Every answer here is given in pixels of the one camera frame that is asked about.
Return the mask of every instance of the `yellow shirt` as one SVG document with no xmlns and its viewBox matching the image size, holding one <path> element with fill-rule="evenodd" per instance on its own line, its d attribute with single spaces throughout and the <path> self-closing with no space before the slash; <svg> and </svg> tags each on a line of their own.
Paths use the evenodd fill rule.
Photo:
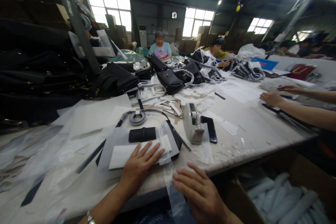
<svg viewBox="0 0 336 224">
<path fill-rule="evenodd" d="M 209 51 L 210 47 L 207 47 L 204 49 L 204 51 Z M 213 55 L 215 58 L 219 58 L 221 60 L 225 59 L 226 56 L 228 56 L 229 53 L 228 52 L 224 52 L 223 50 L 219 50 L 219 52 L 215 53 L 215 55 Z"/>
</svg>

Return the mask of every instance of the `blue box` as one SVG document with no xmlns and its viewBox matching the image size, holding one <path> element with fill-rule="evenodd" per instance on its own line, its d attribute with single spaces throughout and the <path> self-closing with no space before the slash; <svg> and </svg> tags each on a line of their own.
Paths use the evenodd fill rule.
<svg viewBox="0 0 336 224">
<path fill-rule="evenodd" d="M 268 59 L 253 58 L 252 61 L 259 61 L 261 68 L 272 71 L 273 68 L 279 63 L 279 61 L 271 61 Z"/>
</svg>

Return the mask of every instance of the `hand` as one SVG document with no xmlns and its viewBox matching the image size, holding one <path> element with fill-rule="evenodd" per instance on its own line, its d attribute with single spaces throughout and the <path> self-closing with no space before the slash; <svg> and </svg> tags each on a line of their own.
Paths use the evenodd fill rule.
<svg viewBox="0 0 336 224">
<path fill-rule="evenodd" d="M 301 87 L 297 87 L 297 86 L 280 86 L 278 87 L 278 91 L 285 91 L 288 93 L 292 93 L 294 95 L 301 95 L 304 93 L 304 89 Z"/>
<path fill-rule="evenodd" d="M 150 168 L 159 160 L 159 158 L 165 152 L 164 149 L 161 149 L 155 154 L 160 146 L 160 143 L 157 143 L 145 155 L 152 142 L 153 141 L 147 143 L 140 152 L 139 149 L 141 143 L 139 143 L 124 167 L 124 171 L 122 172 L 118 186 L 121 187 L 121 189 L 124 191 L 125 195 L 128 198 L 132 197 L 137 192 L 145 178 L 149 175 Z"/>
<path fill-rule="evenodd" d="M 230 61 L 222 61 L 218 63 L 218 67 L 227 67 L 230 64 Z"/>
<path fill-rule="evenodd" d="M 196 222 L 242 223 L 226 207 L 212 181 L 196 165 L 188 163 L 188 166 L 196 173 L 178 169 L 178 174 L 173 175 L 173 185 L 187 198 Z"/>
<path fill-rule="evenodd" d="M 262 93 L 259 98 L 274 107 L 279 107 L 282 102 L 286 102 L 280 95 L 273 92 Z"/>
</svg>

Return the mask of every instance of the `red shopping bag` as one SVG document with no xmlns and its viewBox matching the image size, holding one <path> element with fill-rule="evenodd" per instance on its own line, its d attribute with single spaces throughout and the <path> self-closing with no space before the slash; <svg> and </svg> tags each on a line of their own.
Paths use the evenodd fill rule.
<svg viewBox="0 0 336 224">
<path fill-rule="evenodd" d="M 307 64 L 296 64 L 292 67 L 290 70 L 290 78 L 293 79 L 299 79 L 299 80 L 305 80 L 308 75 L 316 68 L 316 66 L 313 65 L 307 65 Z"/>
</svg>

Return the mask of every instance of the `plastic bag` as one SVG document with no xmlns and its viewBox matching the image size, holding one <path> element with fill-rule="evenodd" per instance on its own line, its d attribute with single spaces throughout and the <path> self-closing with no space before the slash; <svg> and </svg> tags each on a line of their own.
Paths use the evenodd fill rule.
<svg viewBox="0 0 336 224">
<path fill-rule="evenodd" d="M 253 46 L 253 44 L 243 45 L 239 49 L 238 58 L 251 61 L 254 57 L 265 59 L 266 55 L 263 50 Z"/>
</svg>

